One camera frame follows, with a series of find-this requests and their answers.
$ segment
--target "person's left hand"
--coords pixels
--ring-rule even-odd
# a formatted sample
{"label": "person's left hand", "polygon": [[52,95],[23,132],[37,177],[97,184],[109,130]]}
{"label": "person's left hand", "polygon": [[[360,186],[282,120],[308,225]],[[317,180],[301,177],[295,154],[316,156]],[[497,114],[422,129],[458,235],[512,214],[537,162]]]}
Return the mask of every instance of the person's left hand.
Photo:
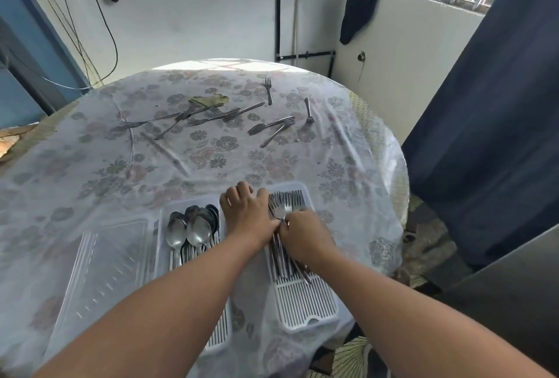
{"label": "person's left hand", "polygon": [[252,192],[252,188],[241,181],[220,196],[219,204],[227,222],[227,237],[246,238],[260,250],[268,244],[280,220],[269,217],[268,191],[261,188],[256,197]]}

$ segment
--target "person's left arm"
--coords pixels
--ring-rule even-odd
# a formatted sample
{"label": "person's left arm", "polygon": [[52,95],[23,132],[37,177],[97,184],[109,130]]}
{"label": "person's left arm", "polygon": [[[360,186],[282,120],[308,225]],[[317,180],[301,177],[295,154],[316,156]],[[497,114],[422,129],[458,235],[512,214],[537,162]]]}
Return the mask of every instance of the person's left arm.
{"label": "person's left arm", "polygon": [[34,378],[184,378],[203,350],[233,285],[278,220],[268,193],[240,182],[221,195],[227,239],[133,292],[41,367]]}

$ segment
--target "floral tablecloth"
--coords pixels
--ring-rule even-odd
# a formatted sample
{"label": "floral tablecloth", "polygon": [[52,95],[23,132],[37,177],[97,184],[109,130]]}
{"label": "floral tablecloth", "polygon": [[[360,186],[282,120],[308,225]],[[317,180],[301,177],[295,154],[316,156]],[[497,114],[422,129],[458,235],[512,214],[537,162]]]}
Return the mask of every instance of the floral tablecloth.
{"label": "floral tablecloth", "polygon": [[[220,93],[224,109],[267,101],[272,106],[224,123],[178,125],[164,140],[154,135],[171,121],[132,130],[122,119],[143,120],[185,110],[192,96]],[[316,123],[305,124],[304,98]],[[347,255],[389,274],[401,262],[401,221],[407,202],[388,193],[406,182],[405,163],[381,122],[363,130],[352,97],[330,79],[295,67],[243,59],[172,64],[91,91],[56,133],[29,150],[0,184],[0,359],[14,376],[41,364],[60,310],[83,223],[127,212],[157,212],[171,200],[219,194],[246,180],[253,187],[301,181],[319,215]],[[288,115],[297,122],[267,148],[260,122]],[[231,295],[233,340],[201,358],[191,376],[295,376],[314,351],[353,319],[342,305],[336,322],[301,333],[279,326],[266,261],[258,255]]]}

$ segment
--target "person's right arm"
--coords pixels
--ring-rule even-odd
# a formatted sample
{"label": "person's right arm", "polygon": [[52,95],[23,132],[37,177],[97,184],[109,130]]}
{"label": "person's right arm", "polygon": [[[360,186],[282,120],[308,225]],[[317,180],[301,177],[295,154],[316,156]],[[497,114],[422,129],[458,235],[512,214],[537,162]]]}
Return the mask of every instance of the person's right arm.
{"label": "person's right arm", "polygon": [[286,220],[280,235],[291,257],[336,292],[398,378],[552,378],[474,320],[343,255],[316,213]]}

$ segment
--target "person's right hand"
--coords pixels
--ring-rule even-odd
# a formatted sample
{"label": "person's right hand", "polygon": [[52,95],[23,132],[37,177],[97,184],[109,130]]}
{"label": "person's right hand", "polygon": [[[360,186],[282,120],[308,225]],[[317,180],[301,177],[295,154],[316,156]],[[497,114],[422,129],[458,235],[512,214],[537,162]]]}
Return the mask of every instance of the person's right hand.
{"label": "person's right hand", "polygon": [[285,217],[279,237],[289,255],[316,272],[324,257],[337,251],[332,234],[312,210],[299,210]]}

